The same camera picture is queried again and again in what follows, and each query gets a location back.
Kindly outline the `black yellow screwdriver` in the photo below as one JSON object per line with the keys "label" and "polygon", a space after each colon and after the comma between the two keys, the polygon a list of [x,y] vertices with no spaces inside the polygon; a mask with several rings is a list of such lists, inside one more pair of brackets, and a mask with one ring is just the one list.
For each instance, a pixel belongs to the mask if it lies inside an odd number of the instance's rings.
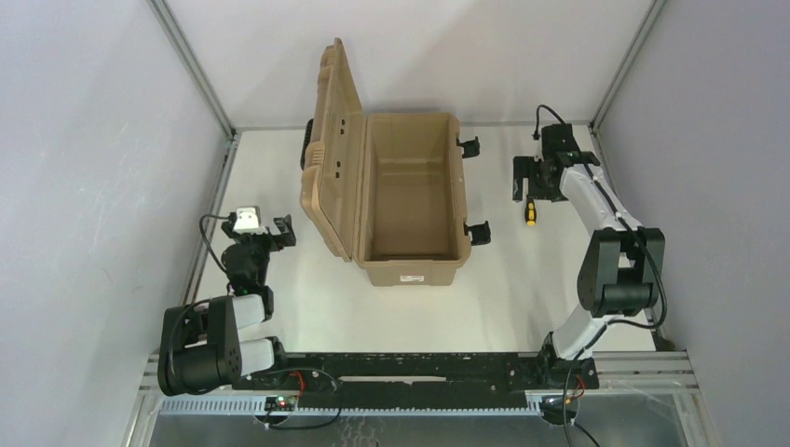
{"label": "black yellow screwdriver", "polygon": [[535,201],[532,197],[529,196],[525,199],[524,220],[528,226],[534,226],[537,221],[537,210],[536,210]]}

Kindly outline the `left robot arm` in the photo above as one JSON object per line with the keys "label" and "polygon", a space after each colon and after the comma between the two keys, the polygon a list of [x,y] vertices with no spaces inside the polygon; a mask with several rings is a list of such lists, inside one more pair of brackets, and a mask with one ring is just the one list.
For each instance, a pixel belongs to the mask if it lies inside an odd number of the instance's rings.
{"label": "left robot arm", "polygon": [[293,219],[275,218],[277,233],[262,226],[250,210],[232,212],[221,222],[231,241],[216,259],[226,276],[226,294],[164,313],[157,381],[167,396],[206,394],[277,362],[276,338],[242,343],[238,333],[273,316],[268,265],[272,253],[295,246]]}

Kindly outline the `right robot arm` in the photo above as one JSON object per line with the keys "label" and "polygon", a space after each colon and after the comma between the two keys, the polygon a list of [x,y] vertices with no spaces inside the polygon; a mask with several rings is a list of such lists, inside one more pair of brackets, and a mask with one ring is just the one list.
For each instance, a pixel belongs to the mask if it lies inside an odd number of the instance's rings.
{"label": "right robot arm", "polygon": [[567,201],[590,237],[576,281],[579,302],[540,350],[548,366],[589,358],[611,326],[660,328],[668,313],[661,277],[665,236],[625,209],[596,156],[517,156],[512,172],[514,200]]}

